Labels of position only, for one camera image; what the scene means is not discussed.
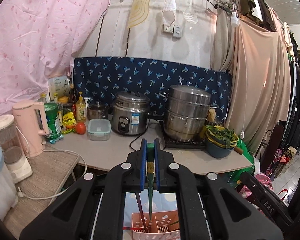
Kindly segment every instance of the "navy blue fabric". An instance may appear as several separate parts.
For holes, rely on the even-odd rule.
[[[85,57],[74,60],[74,85],[93,103],[110,105],[119,91],[143,93],[150,99],[154,114],[163,114],[164,98],[171,85],[191,85],[211,94],[219,105],[217,117],[224,119],[230,98],[232,77],[225,72],[169,61],[133,57]]]

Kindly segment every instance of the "blender jar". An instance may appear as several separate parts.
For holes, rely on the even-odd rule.
[[[13,164],[14,169],[21,168],[23,163],[17,164],[19,167],[15,166],[24,153],[12,114],[0,116],[0,146],[3,150],[4,162],[7,165]]]

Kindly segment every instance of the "white blender lid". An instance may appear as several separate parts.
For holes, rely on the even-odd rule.
[[[0,116],[0,130],[8,127],[14,121],[14,117],[12,114],[5,114]]]

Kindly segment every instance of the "electric kettle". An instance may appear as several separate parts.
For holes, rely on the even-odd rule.
[[[43,130],[39,127],[36,110],[39,111]],[[44,103],[33,100],[18,102],[13,105],[12,114],[17,127],[22,133],[22,135],[19,133],[19,139],[26,156],[34,157],[42,153],[44,149],[42,135],[49,135]]]

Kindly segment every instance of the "round metal bolt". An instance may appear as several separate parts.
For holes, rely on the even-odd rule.
[[[170,163],[169,167],[172,170],[177,170],[177,169],[179,169],[179,164],[178,163]]]
[[[92,173],[86,173],[86,174],[84,174],[83,178],[85,180],[93,179],[93,174]]]
[[[215,174],[214,172],[208,173],[207,177],[210,180],[216,180],[218,178],[217,174]]]
[[[121,164],[121,168],[127,170],[131,168],[131,164],[130,163],[122,163]]]

